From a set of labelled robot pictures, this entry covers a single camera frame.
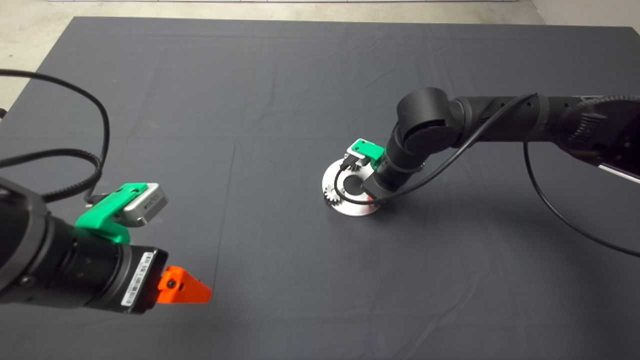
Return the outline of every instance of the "hole in disc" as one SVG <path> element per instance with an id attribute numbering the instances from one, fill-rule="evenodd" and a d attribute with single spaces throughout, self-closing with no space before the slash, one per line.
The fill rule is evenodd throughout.
<path id="1" fill-rule="evenodd" d="M 350 195 L 360 195 L 364 193 L 362 190 L 362 183 L 364 180 L 360 176 L 357 175 L 349 175 L 344 180 L 344 191 Z"/>

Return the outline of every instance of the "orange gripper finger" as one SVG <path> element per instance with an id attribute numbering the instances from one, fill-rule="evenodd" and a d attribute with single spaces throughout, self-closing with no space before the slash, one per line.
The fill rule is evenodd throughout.
<path id="1" fill-rule="evenodd" d="M 205 284 L 191 276 L 185 269 L 169 266 L 158 284 L 160 304 L 203 304 L 211 300 L 211 291 Z"/>

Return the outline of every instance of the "metal plate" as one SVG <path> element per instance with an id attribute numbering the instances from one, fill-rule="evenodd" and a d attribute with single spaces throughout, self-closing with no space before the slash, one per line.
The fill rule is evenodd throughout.
<path id="1" fill-rule="evenodd" d="M 340 159 L 332 163 L 324 171 L 324 176 L 322 178 L 322 191 L 323 191 L 323 196 L 325 196 L 325 198 L 326 198 L 326 195 L 324 194 L 325 191 L 327 189 L 329 189 L 329 191 L 333 189 L 333 180 L 335 179 L 335 175 L 340 170 L 340 164 L 342 164 L 342 160 L 343 159 Z M 338 187 L 340 189 L 344 189 L 344 180 L 349 176 L 355 175 L 355 176 L 358 176 L 360 179 L 365 180 L 371 174 L 373 174 L 373 168 L 371 168 L 370 165 L 367 165 L 364 167 L 358 167 L 357 169 L 348 168 L 347 170 L 343 171 L 338 177 Z M 349 199 L 353 199 L 353 200 L 370 200 L 371 199 L 364 192 L 361 193 L 360 195 L 351 195 L 348 192 L 344 192 L 344 191 L 342 192 Z M 327 199 L 327 204 L 331 206 L 333 209 L 335 209 L 336 211 L 352 217 L 361 217 L 364 215 L 373 214 L 377 209 L 380 208 L 380 205 L 358 205 L 358 204 L 353 204 L 351 202 L 344 201 L 344 200 L 341 200 L 336 204 L 330 204 L 329 200 Z"/>

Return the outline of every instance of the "dark gray tablecloth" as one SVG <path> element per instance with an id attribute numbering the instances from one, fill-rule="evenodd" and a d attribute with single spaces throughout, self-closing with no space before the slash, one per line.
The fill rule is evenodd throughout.
<path id="1" fill-rule="evenodd" d="M 133 242 L 168 250 L 214 300 L 143 316 L 3 306 L 0 357 L 639 358 L 640 261 L 554 218 L 520 145 L 476 145 L 371 217 L 320 192 L 354 139 L 386 142 L 416 88 L 640 94 L 639 59 L 630 28 L 76 18 L 40 70 L 109 110 L 98 191 L 161 183 L 170 204 Z M 99 140 L 90 103 L 34 81 L 0 124 L 3 157 Z M 552 145 L 532 152 L 568 217 L 640 250 L 637 186 Z M 0 174 L 45 191 L 89 172 L 47 160 Z M 51 209 L 72 223 L 83 203 Z"/>

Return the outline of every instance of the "concrete floor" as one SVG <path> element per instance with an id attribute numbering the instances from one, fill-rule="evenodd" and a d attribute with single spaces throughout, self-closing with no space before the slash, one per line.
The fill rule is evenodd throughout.
<path id="1" fill-rule="evenodd" d="M 0 68 L 36 70 L 74 16 L 544 24 L 530 0 L 505 3 L 50 3 L 0 0 Z M 0 80 L 8 109 L 26 80 Z"/>

